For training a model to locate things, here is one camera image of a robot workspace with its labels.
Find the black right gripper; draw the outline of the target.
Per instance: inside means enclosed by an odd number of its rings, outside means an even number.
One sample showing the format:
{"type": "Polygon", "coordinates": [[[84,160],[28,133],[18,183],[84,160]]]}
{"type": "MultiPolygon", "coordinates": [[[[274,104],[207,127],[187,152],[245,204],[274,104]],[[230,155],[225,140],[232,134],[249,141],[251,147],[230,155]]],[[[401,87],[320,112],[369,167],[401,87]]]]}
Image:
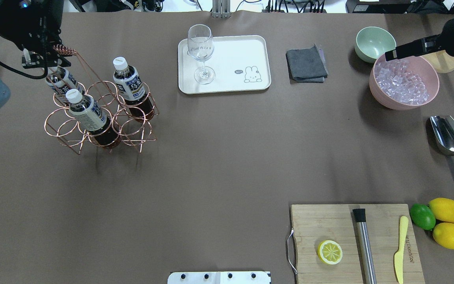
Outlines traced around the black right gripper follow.
{"type": "Polygon", "coordinates": [[[385,60],[404,59],[409,56],[422,56],[444,50],[454,56],[454,18],[447,21],[439,36],[429,36],[397,46],[384,53],[385,60]]]}

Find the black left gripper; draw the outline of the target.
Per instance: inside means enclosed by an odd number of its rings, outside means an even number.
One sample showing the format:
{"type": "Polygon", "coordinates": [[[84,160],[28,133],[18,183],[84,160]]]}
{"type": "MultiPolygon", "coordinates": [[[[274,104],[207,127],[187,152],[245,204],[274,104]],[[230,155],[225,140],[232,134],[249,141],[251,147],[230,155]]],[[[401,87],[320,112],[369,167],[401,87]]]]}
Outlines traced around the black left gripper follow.
{"type": "Polygon", "coordinates": [[[0,0],[0,36],[22,52],[24,68],[70,67],[57,52],[63,0],[0,0]]]}

